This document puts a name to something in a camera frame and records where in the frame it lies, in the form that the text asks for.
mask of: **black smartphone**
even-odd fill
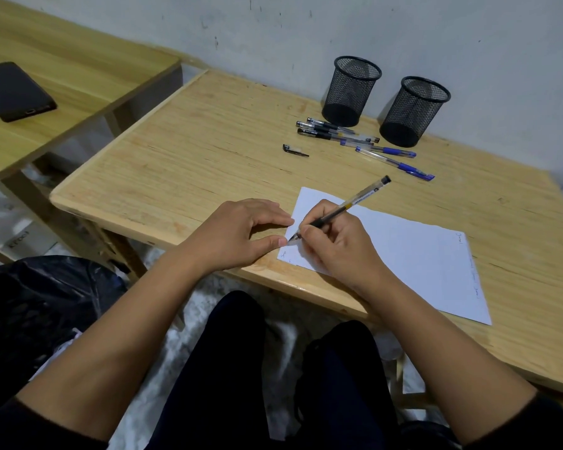
[[[0,63],[0,118],[20,120],[54,110],[56,103],[44,89],[13,62]]]

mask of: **black mesh pen holder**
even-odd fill
[[[349,56],[338,57],[334,66],[336,70],[321,114],[335,125],[355,126],[382,71],[370,61]]]
[[[436,82],[412,75],[400,85],[379,133],[394,145],[414,147],[440,107],[450,99],[450,92]]]

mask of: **sheet of paper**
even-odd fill
[[[292,213],[296,222],[288,227],[286,238],[296,232],[305,215],[321,199],[337,204],[343,202],[325,192],[302,188]],[[373,246],[392,272],[434,308],[492,324],[480,277],[463,232],[429,226],[360,205],[351,208],[349,213],[361,219]],[[302,242],[283,247],[277,258],[328,274],[309,261],[302,250]]]

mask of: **forearm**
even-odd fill
[[[402,282],[363,292],[400,341],[459,440],[515,416],[535,389]],[[383,296],[380,290],[386,290]]]
[[[47,419],[108,440],[200,279],[182,247],[168,252],[17,398]]]

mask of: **light wood tabletop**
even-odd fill
[[[449,317],[526,378],[563,391],[563,196],[549,174],[424,136],[420,181],[337,143],[296,134],[318,102],[205,71],[56,188],[57,207],[114,232],[169,248],[225,200],[269,198],[292,212],[301,187],[347,198],[389,174],[364,206],[464,231],[493,325]],[[375,134],[375,120],[357,131]],[[300,147],[309,158],[282,151]],[[257,234],[284,234],[274,228]],[[335,280],[276,259],[231,273],[353,318],[375,320]]]
[[[0,120],[0,178],[180,66],[178,57],[0,0],[0,62],[13,61],[57,110]]]

